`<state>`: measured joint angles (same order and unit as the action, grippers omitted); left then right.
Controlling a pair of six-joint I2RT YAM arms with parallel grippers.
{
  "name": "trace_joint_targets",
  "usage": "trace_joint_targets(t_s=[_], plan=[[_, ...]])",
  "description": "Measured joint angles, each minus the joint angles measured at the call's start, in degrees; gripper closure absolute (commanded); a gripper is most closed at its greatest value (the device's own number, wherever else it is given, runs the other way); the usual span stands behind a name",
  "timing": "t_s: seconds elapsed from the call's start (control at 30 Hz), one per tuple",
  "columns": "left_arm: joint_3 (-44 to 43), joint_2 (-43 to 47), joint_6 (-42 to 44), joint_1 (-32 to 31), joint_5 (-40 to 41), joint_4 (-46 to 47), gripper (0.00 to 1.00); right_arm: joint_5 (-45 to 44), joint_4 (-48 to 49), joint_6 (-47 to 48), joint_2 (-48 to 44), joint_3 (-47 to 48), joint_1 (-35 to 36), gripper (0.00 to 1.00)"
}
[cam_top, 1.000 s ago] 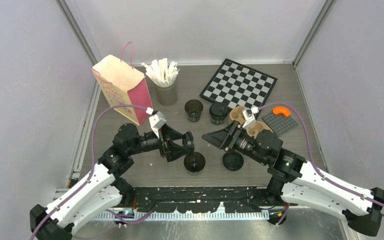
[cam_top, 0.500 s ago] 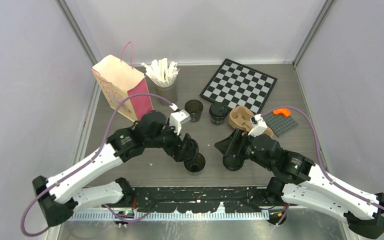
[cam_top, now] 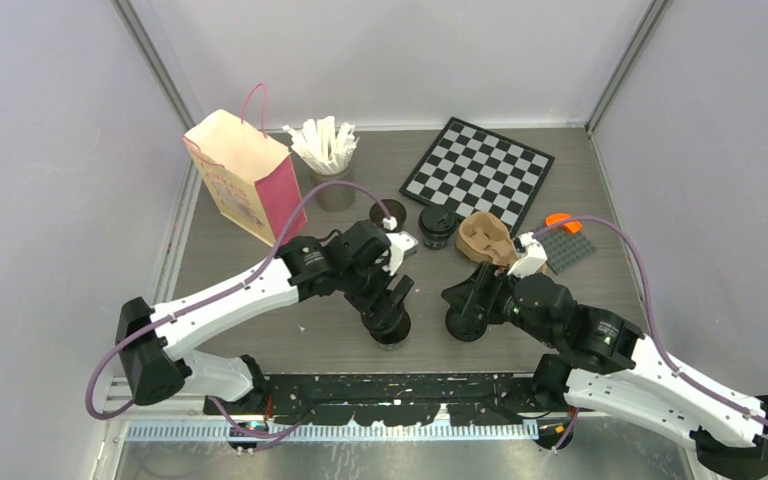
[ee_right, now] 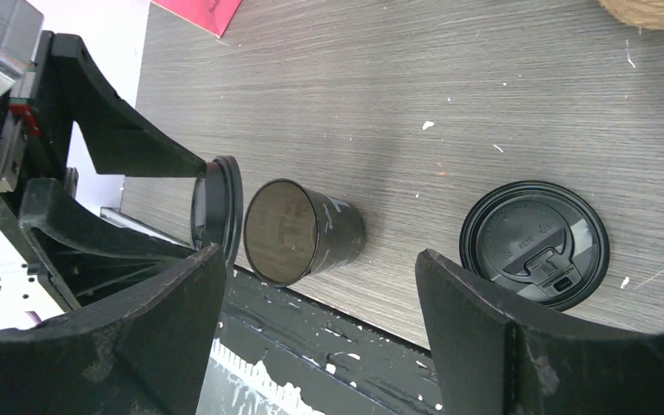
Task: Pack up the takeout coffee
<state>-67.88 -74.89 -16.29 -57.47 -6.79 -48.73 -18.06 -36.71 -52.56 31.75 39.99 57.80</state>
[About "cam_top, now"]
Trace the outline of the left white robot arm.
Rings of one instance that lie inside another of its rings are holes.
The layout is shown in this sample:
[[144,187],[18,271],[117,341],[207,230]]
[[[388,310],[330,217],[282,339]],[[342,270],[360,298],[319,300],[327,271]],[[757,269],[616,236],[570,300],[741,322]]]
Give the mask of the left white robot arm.
[[141,297],[126,302],[116,342],[133,404],[190,393],[230,402],[244,414],[258,412],[267,383],[257,363],[198,348],[247,320],[312,297],[340,293],[373,340],[402,342],[411,328],[404,300],[414,282],[396,273],[417,247],[407,232],[362,220],[323,239],[296,236],[250,270],[182,299],[155,306]]

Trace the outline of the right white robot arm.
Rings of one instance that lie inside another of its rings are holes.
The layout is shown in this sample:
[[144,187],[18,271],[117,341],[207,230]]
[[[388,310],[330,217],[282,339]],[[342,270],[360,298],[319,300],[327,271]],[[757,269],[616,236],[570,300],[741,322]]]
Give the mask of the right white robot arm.
[[705,375],[693,387],[683,378],[693,368],[662,356],[652,336],[577,302],[542,273],[518,278],[482,263],[441,297],[447,330],[458,340],[509,323],[551,348],[531,379],[540,408],[603,412],[673,440],[723,477],[768,476],[768,394],[743,394]]

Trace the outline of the black lidded coffee cup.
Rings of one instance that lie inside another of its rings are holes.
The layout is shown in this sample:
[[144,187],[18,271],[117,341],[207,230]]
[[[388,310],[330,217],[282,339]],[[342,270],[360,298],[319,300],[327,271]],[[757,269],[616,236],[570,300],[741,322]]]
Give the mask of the black lidded coffee cup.
[[457,230],[458,219],[449,207],[430,204],[420,212],[418,227],[423,244],[431,250],[440,250]]

